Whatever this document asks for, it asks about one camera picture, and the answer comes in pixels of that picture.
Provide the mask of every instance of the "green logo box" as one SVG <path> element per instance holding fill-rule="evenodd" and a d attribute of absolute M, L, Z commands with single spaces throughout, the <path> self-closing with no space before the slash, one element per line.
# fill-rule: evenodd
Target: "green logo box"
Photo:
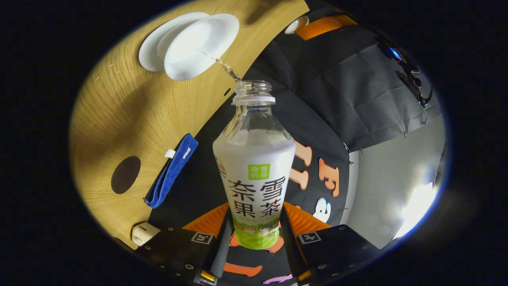
<path fill-rule="evenodd" d="M 270 177 L 270 164 L 249 165 L 249 180 L 266 180 Z"/>

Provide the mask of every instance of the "white tag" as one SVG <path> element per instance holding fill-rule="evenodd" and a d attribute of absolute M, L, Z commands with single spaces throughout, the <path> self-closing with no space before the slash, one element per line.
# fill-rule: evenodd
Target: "white tag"
<path fill-rule="evenodd" d="M 190 151 L 191 151 L 191 149 L 189 147 L 187 147 L 187 152 L 183 155 L 184 159 L 187 157 L 187 154 L 189 154 Z"/>
<path fill-rule="evenodd" d="M 173 156 L 175 156 L 175 150 L 172 150 L 172 149 L 169 149 L 166 154 L 164 155 L 164 157 L 168 157 L 168 158 L 171 158 L 173 159 Z"/>

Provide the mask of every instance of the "bottle neck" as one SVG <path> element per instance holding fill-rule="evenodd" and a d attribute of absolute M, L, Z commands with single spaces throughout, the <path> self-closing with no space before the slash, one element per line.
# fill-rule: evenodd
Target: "bottle neck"
<path fill-rule="evenodd" d="M 275 104 L 275 98 L 270 95 L 272 86 L 263 80 L 245 80 L 237 83 L 235 88 L 236 96 L 233 98 L 233 105 L 270 105 Z"/>
<path fill-rule="evenodd" d="M 236 114 L 246 115 L 247 113 L 272 114 L 271 104 L 242 104 L 236 106 Z"/>

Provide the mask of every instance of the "black background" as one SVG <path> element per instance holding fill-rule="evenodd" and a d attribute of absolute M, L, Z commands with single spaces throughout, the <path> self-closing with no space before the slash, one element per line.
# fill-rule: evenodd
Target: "black background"
<path fill-rule="evenodd" d="M 88 1 L 4 7 L 7 22 L 3 279 L 21 284 L 176 284 L 98 231 L 74 189 L 68 126 L 79 86 L 114 44 L 159 12 L 160 1 Z M 411 51 L 440 89 L 454 162 L 426 224 L 353 284 L 501 284 L 506 269 L 500 117 L 505 7 L 461 1 L 340 1 Z"/>

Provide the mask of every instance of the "white cartoon figure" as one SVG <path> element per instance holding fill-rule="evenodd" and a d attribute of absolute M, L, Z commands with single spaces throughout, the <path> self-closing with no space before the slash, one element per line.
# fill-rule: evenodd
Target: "white cartoon figure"
<path fill-rule="evenodd" d="M 320 198 L 316 204 L 316 212 L 312 215 L 322 222 L 326 222 L 330 218 L 332 205 L 326 202 L 325 198 Z"/>

